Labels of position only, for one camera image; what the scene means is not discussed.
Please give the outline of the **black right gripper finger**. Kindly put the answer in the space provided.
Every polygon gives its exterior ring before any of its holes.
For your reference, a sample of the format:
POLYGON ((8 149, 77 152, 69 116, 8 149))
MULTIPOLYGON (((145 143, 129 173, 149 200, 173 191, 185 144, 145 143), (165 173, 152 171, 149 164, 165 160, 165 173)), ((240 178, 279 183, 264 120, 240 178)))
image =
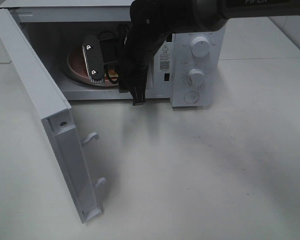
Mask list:
POLYGON ((146 85, 133 85, 131 87, 131 95, 133 97, 133 105, 134 106, 140 106, 145 104, 146 102, 146 97, 145 97, 145 92, 146 92, 146 85))

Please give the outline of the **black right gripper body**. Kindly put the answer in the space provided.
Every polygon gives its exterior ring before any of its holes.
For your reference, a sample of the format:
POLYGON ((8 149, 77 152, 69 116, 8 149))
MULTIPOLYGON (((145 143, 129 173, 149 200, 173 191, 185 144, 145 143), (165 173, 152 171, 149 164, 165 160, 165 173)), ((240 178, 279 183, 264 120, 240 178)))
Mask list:
POLYGON ((119 85, 131 93, 143 93, 149 62, 170 33, 162 22, 133 22, 119 59, 119 85))

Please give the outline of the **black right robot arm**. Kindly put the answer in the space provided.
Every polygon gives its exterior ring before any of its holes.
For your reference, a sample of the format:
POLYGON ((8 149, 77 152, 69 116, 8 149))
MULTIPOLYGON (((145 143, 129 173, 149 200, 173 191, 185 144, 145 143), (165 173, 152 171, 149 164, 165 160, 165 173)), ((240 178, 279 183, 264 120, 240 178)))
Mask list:
POLYGON ((149 62, 169 34, 215 32, 233 18, 285 15, 300 16, 300 0, 135 0, 119 59, 119 86, 131 93, 133 105, 145 103, 149 62))

